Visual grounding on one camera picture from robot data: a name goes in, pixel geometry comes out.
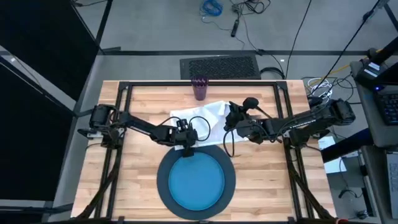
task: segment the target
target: round plate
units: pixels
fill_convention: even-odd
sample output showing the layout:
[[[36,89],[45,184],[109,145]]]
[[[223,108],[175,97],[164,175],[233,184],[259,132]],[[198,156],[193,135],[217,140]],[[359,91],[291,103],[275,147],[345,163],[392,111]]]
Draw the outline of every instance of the round plate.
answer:
[[[166,153],[157,171],[157,190],[165,206],[188,220],[204,220],[222,212],[231,201],[236,185],[233,164],[217,146]]]
[[[224,172],[208,154],[180,157],[169,174],[169,189],[182,207],[200,211],[214,205],[224,191]]]

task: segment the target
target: wooden tabletop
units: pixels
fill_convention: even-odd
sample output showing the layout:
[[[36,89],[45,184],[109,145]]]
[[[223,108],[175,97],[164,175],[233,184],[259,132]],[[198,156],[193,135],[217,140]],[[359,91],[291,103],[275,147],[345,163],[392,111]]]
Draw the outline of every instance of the wooden tabletop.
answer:
[[[104,81],[98,103],[114,105],[118,85],[118,81]],[[287,85],[294,114],[309,110],[303,82],[288,80]],[[209,86],[204,101],[194,99],[191,86],[135,86],[129,112],[150,123],[159,124],[169,117],[171,110],[203,106],[220,100],[233,101],[241,105],[249,96],[257,98],[260,102],[259,106],[264,111],[272,117],[277,117],[275,96],[270,86]],[[287,116],[284,100],[282,100],[282,106],[284,116]],[[261,115],[254,110],[249,110],[249,113]],[[100,140],[90,141],[89,144],[96,142]],[[310,140],[308,144],[318,147],[315,140]],[[284,221],[287,217],[294,217],[283,145],[268,141],[261,145],[238,142],[235,148],[235,157],[231,159],[236,169],[234,196],[223,212],[209,220]],[[114,203],[114,219],[125,216],[126,220],[182,220],[165,207],[157,192],[157,168],[169,149],[169,147],[152,142],[141,133],[130,129],[127,131]],[[72,217],[82,212],[97,192],[105,152],[106,149],[98,145],[87,150]],[[330,214],[335,216],[335,208],[320,153],[305,148],[302,149],[302,156],[310,190]],[[108,195],[109,189],[104,196],[102,216],[106,212]],[[299,195],[305,216],[305,204],[301,191]]]

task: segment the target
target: purple cup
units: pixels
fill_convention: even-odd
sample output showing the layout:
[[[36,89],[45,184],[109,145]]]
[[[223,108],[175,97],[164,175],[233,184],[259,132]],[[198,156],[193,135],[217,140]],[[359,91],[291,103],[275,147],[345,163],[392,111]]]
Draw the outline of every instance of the purple cup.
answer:
[[[191,78],[191,84],[195,99],[204,100],[206,98],[206,91],[207,86],[209,85],[209,79],[204,75],[197,75]]]

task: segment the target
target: blue cable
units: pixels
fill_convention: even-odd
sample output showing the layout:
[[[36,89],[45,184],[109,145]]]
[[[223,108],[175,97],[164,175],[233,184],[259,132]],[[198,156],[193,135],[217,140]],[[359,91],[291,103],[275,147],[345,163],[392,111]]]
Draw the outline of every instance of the blue cable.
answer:
[[[217,0],[205,0],[200,10],[205,15],[219,16],[223,12],[223,6]]]

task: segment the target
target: concrete floor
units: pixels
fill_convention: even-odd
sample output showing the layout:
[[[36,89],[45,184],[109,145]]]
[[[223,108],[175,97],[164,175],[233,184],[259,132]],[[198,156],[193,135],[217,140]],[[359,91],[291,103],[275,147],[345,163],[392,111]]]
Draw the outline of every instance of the concrete floor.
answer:
[[[80,0],[84,4],[95,0]],[[220,1],[224,11],[220,17],[207,17],[222,28],[233,25],[236,15],[231,12],[231,3]],[[372,8],[375,0],[317,0],[313,1],[307,18],[297,39],[295,50],[343,50],[355,30],[359,27],[362,15]],[[204,24],[199,15],[199,0],[114,0],[105,28],[102,48],[120,46],[122,50],[240,50],[242,43],[229,36],[229,32],[219,30],[214,24]],[[272,1],[267,11],[260,15],[246,16],[249,36],[253,44],[266,50],[290,50],[295,33],[302,20],[308,0]],[[95,36],[106,3],[78,8],[90,31]],[[398,1],[391,1],[390,7],[398,16]],[[241,23],[237,36],[251,50],[244,24]],[[382,48],[397,36],[397,31],[385,10],[380,10],[367,22],[352,42],[349,50],[367,50],[370,47]],[[180,79],[179,60],[181,58],[203,56],[98,56],[91,71],[82,111],[97,103],[103,80],[178,80]],[[276,66],[270,56],[256,56],[259,68]],[[275,55],[286,71],[286,55]],[[362,56],[343,56],[335,68],[359,60]],[[325,75],[337,56],[293,56],[290,59],[289,79],[319,77]],[[387,64],[398,61],[393,57]],[[349,70],[337,73],[334,77],[345,77]],[[272,73],[262,74],[262,79],[279,79]],[[351,90],[335,87],[333,99],[347,99]],[[350,102],[358,102],[358,94]],[[356,121],[345,127],[335,127],[338,134],[350,136],[367,128],[361,105],[353,105]],[[88,125],[88,118],[80,118],[76,128]],[[85,152],[86,139],[74,135],[65,167],[60,180],[54,206],[72,203]],[[363,208],[363,199],[338,199],[339,178],[333,181],[332,196],[339,217],[351,218],[357,208]],[[70,214],[54,215],[50,220],[68,218]]]

